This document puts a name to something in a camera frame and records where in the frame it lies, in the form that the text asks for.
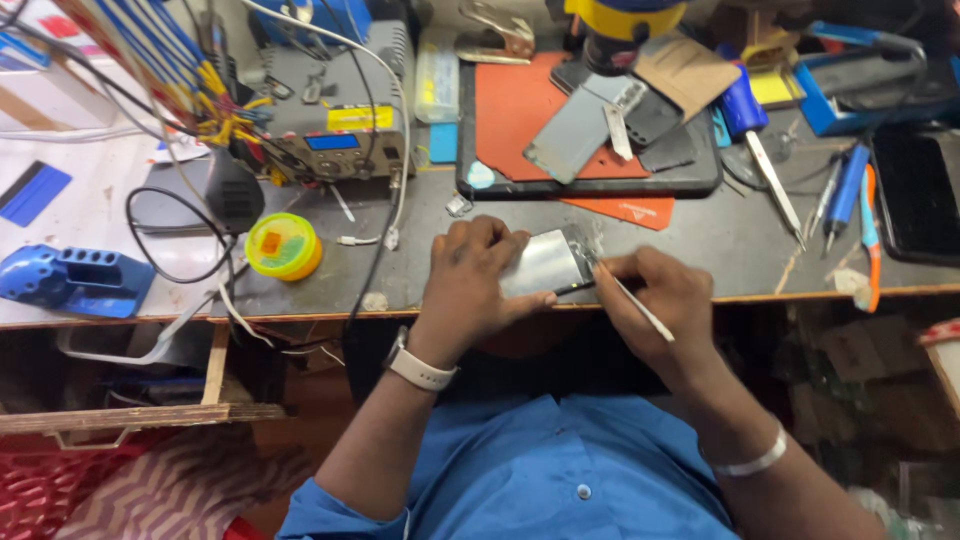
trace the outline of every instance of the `smartwatch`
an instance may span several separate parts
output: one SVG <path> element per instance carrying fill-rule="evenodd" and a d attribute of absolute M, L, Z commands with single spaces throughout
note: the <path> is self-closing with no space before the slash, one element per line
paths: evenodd
<path fill-rule="evenodd" d="M 384 366 L 407 379 L 411 384 L 430 392 L 440 392 L 453 379 L 457 368 L 450 371 L 437 369 L 407 351 L 407 327 L 401 326 L 396 333 L 394 347 L 383 362 Z"/>

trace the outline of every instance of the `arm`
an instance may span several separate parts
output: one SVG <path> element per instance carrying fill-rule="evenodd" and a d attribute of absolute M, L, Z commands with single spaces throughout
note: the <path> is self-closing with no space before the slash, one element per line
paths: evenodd
<path fill-rule="evenodd" d="M 480 216 L 457 221 L 434 239 L 423 307 L 407 350 L 452 369 L 476 340 L 557 302 L 551 292 L 504 299 L 499 276 L 530 234 Z M 326 493 L 375 520 L 403 510 L 420 441 L 437 396 L 387 370 L 314 480 Z"/>
<path fill-rule="evenodd" d="M 643 278 L 636 296 L 676 336 L 672 344 L 616 286 Z M 681 401 L 713 465 L 748 463 L 769 451 L 778 424 L 731 373 L 713 347 L 713 280 L 653 248 L 605 259 L 594 269 L 597 294 L 635 355 Z M 879 521 L 858 506 L 787 437 L 786 454 L 766 470 L 742 478 L 717 475 L 737 523 L 748 538 L 847 540 L 885 538 Z"/>

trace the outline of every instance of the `phone screen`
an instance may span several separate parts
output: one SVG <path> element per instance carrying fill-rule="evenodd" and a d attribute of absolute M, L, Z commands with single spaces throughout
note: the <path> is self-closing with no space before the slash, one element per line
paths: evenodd
<path fill-rule="evenodd" d="M 884 231 L 894 255 L 960 262 L 960 179 L 951 179 L 940 143 L 887 131 L 874 138 Z"/>

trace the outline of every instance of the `left hand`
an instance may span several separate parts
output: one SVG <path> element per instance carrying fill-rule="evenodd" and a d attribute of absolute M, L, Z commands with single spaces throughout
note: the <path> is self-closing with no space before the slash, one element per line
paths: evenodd
<path fill-rule="evenodd" d="M 481 215 L 455 221 L 433 239 L 423 307 L 408 350 L 439 369 L 452 369 L 477 340 L 515 320 L 552 307 L 551 291 L 504 298 L 500 273 L 520 255 L 530 233 L 511 233 L 503 221 Z"/>

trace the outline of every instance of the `yellow lid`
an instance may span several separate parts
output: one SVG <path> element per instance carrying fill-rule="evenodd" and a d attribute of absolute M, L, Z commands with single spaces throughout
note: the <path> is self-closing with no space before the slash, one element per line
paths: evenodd
<path fill-rule="evenodd" d="M 312 272 L 320 262 L 316 257 L 320 249 L 320 240 L 310 222 L 287 212 L 257 221 L 244 244 L 253 270 L 282 280 L 299 279 Z"/>

